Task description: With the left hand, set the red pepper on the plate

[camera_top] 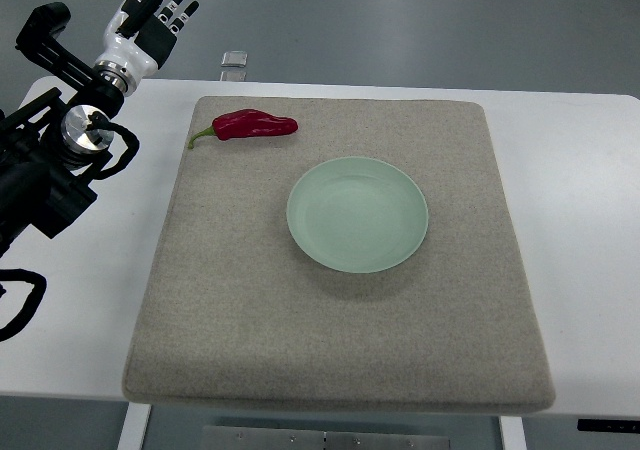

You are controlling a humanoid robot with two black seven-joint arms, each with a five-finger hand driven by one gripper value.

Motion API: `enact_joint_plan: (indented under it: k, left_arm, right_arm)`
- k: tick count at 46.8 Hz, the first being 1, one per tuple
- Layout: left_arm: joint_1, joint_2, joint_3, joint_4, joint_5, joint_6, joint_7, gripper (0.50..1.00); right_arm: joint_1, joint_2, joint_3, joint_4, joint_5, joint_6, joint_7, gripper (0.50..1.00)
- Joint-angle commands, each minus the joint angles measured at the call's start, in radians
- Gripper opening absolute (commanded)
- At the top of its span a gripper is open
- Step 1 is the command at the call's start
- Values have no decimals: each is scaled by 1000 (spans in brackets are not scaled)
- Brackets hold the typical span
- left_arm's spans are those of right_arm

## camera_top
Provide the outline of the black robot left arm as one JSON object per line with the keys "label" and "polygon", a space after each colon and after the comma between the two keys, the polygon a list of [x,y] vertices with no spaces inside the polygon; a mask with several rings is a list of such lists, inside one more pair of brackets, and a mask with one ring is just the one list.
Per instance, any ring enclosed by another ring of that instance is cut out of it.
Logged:
{"label": "black robot left arm", "polygon": [[108,179],[140,143],[113,119],[124,104],[117,80],[102,76],[57,38],[70,20],[61,2],[34,9],[16,39],[28,60],[75,91],[53,87],[1,119],[1,250],[29,226],[54,238],[97,199],[90,184]]}

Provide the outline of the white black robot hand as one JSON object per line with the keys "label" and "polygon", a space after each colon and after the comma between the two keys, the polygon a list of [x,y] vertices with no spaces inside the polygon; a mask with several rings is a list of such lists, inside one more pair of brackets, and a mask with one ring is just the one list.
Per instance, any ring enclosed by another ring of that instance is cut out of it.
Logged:
{"label": "white black robot hand", "polygon": [[184,0],[124,0],[104,32],[104,52],[94,68],[132,93],[169,58],[179,32],[199,7]]}

